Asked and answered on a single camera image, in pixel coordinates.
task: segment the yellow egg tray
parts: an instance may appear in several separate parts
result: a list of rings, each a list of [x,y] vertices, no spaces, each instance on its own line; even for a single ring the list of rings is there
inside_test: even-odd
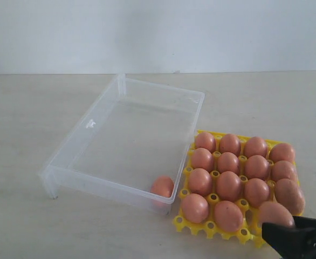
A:
[[[218,151],[219,141],[227,133],[218,133],[218,132],[209,132],[209,133],[211,133],[216,139],[217,148],[216,148],[216,151],[213,152],[213,157],[215,158],[215,164],[217,164],[217,160],[219,156],[221,155],[221,153]],[[239,178],[241,179],[243,183],[245,183],[248,181],[248,179],[243,174],[243,171],[244,171],[244,165],[246,163],[247,158],[243,155],[243,148],[244,148],[245,143],[251,137],[245,137],[241,135],[237,135],[237,136],[239,140],[241,141],[241,154],[238,157],[240,165],[241,165]],[[268,153],[267,153],[266,159],[270,163],[270,166],[273,166],[273,161],[268,159],[269,152],[273,146],[281,142],[275,141],[275,140],[269,140],[269,139],[265,139],[265,141],[268,146]],[[191,144],[191,147],[188,152],[189,157],[193,153],[194,150],[195,150],[195,144],[193,143]],[[190,193],[190,190],[188,189],[188,179],[192,170],[193,168],[191,166],[190,159],[189,159],[187,162],[187,166],[183,170],[183,174],[185,176],[183,189],[181,189],[178,194],[181,200],[184,199]],[[236,236],[241,244],[245,244],[248,240],[252,240],[254,241],[255,246],[257,248],[260,248],[265,243],[265,241],[261,237],[262,230],[258,225],[258,209],[251,207],[249,203],[247,202],[247,200],[243,198],[243,195],[241,199],[235,202],[235,204],[240,208],[243,214],[243,225],[241,229],[235,233],[228,233],[228,232],[224,232],[223,230],[221,230],[220,228],[216,226],[213,220],[213,211],[214,211],[215,204],[220,202],[220,198],[215,193],[215,183],[217,181],[217,178],[220,176],[220,173],[214,170],[210,174],[213,180],[213,185],[212,185],[212,193],[205,197],[210,207],[210,211],[209,211],[209,215],[207,219],[202,223],[192,223],[186,220],[186,218],[183,216],[182,209],[180,208],[180,210],[178,211],[178,215],[173,219],[173,224],[175,225],[176,230],[178,232],[181,232],[184,227],[187,227],[190,229],[190,232],[192,235],[197,235],[200,230],[203,230],[206,233],[207,238],[213,238],[215,234],[219,233],[221,237],[225,240],[229,240],[231,237]],[[276,202],[274,198],[275,182],[270,180],[269,178],[268,180],[266,180],[266,183],[270,188],[270,200]]]

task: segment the table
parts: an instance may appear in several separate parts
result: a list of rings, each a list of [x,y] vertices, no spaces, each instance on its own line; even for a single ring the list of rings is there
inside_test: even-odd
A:
[[[129,77],[204,92],[198,129],[292,143],[305,216],[316,217],[316,71]],[[37,172],[111,78],[0,76],[0,258],[279,258],[177,233],[178,199],[161,216],[67,188],[48,198]]]

